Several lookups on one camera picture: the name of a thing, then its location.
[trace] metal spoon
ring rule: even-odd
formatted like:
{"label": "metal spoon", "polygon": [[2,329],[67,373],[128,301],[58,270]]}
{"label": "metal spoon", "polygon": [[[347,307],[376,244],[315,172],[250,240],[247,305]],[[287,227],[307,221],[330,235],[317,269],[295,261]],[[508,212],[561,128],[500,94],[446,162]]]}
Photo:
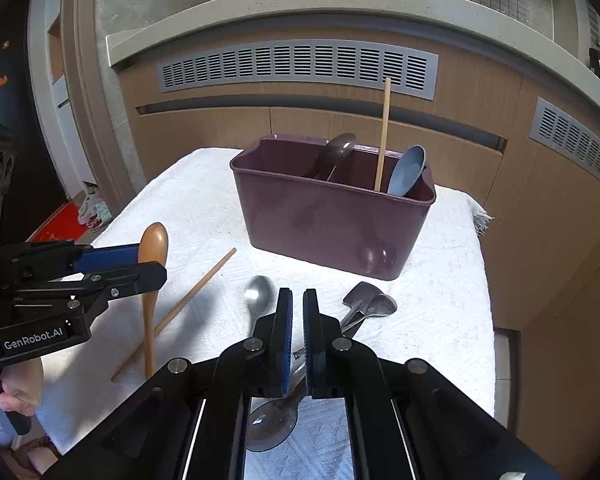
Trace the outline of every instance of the metal spoon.
{"label": "metal spoon", "polygon": [[[352,320],[352,316],[347,314],[342,321],[340,322],[340,330],[342,331],[342,335],[344,337],[353,337],[354,333],[346,333],[351,330],[353,327],[356,327],[360,323],[362,323],[368,317],[384,317],[393,314],[396,310],[398,310],[398,304],[395,302],[394,298],[387,294],[376,294],[371,300],[369,300],[368,305],[363,307],[363,310],[355,310],[353,309],[352,316],[357,316],[362,314],[359,318],[354,321]],[[302,347],[299,350],[293,352],[294,359],[299,359],[304,356],[306,352],[306,348]]]}
{"label": "metal spoon", "polygon": [[264,314],[273,298],[273,286],[265,276],[254,276],[247,289],[244,291],[244,302],[249,308],[250,328],[249,335],[253,334],[256,321]]}
{"label": "metal spoon", "polygon": [[[340,321],[340,328],[342,329],[351,323],[355,316],[362,316],[366,312],[371,299],[378,294],[382,294],[382,290],[368,282],[360,282],[353,287],[342,300],[342,303],[349,307],[349,311]],[[300,356],[304,355],[304,351],[304,347],[296,350],[293,354],[294,359],[299,359]]]}
{"label": "metal spoon", "polygon": [[394,298],[388,294],[378,294],[369,302],[369,306],[366,308],[365,315],[343,327],[342,333],[344,334],[353,326],[356,326],[358,323],[362,323],[367,317],[390,316],[396,310],[398,310],[398,304],[395,303]]}
{"label": "metal spoon", "polygon": [[351,153],[355,145],[356,136],[354,134],[341,134],[334,137],[320,150],[318,158],[315,159],[311,169],[304,174],[304,177],[320,178],[329,171],[327,177],[327,180],[329,180],[338,163]]}
{"label": "metal spoon", "polygon": [[[359,320],[350,323],[342,329],[344,334],[347,330],[362,323],[367,317],[389,316],[398,310],[394,298],[387,294],[378,294],[371,299],[366,308],[366,314]],[[275,399],[266,402],[249,416],[247,424],[246,444],[247,449],[254,452],[268,451],[282,444],[296,427],[298,422],[298,405],[306,395],[306,362],[298,367],[290,380],[291,393],[283,399]],[[298,384],[294,380],[301,377]]]}
{"label": "metal spoon", "polygon": [[306,395],[306,364],[291,377],[295,386],[288,397],[266,402],[253,410],[247,422],[246,445],[256,453],[282,444],[298,423],[298,404]]}

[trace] white tablecloth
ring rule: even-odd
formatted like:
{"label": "white tablecloth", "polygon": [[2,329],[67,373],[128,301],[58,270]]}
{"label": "white tablecloth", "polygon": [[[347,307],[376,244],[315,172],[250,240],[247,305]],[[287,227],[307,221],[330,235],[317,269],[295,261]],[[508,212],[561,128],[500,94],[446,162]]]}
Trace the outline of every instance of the white tablecloth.
{"label": "white tablecloth", "polygon": [[[493,414],[491,307],[474,221],[484,214],[467,194],[436,186],[430,208],[401,275],[382,282],[251,247],[229,161],[238,150],[208,148],[185,156],[151,181],[94,242],[137,243],[152,222],[169,234],[168,280],[158,320],[232,247],[237,253],[191,300],[156,341],[157,365],[183,356],[216,357],[248,336],[242,295],[250,278],[268,276],[294,294],[293,349],[302,346],[302,293],[316,288],[320,311],[341,319],[342,298],[360,280],[396,299],[398,311],[368,319],[356,339],[378,357],[421,357]],[[74,446],[142,384],[142,361],[113,384],[109,378],[142,340],[139,298],[111,301],[93,336],[43,357],[45,386],[37,414],[61,452]],[[281,446],[248,453],[246,478],[351,478],[343,401],[305,399],[298,426]]]}

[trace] red mat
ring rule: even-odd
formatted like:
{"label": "red mat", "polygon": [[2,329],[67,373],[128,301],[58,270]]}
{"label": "red mat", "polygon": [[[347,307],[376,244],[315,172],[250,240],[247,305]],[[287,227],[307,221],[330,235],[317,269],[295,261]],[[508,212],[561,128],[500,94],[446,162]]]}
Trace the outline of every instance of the red mat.
{"label": "red mat", "polygon": [[27,242],[77,240],[85,232],[87,232],[87,226],[78,224],[78,208],[73,202],[69,202],[46,219]]}

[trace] metal vent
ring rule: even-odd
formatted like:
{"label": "metal vent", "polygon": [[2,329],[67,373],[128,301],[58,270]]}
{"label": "metal vent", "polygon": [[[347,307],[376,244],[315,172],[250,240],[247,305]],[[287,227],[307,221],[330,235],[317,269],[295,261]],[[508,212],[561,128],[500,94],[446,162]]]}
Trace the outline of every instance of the metal vent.
{"label": "metal vent", "polygon": [[247,81],[328,82],[433,99],[438,56],[348,40],[263,41],[216,48],[157,66],[162,92]]}
{"label": "metal vent", "polygon": [[538,98],[529,137],[564,155],[600,180],[600,139],[542,98]]}

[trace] utensil holder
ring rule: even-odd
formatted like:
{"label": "utensil holder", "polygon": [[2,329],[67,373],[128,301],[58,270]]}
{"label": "utensil holder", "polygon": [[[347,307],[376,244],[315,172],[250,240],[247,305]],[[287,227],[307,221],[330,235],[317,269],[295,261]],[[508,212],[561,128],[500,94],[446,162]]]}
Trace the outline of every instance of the utensil holder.
{"label": "utensil holder", "polygon": [[426,168],[407,197],[388,195],[400,153],[386,152],[373,191],[378,149],[356,146],[331,181],[304,178],[325,139],[265,136],[230,167],[251,245],[370,278],[400,275],[436,201]]}

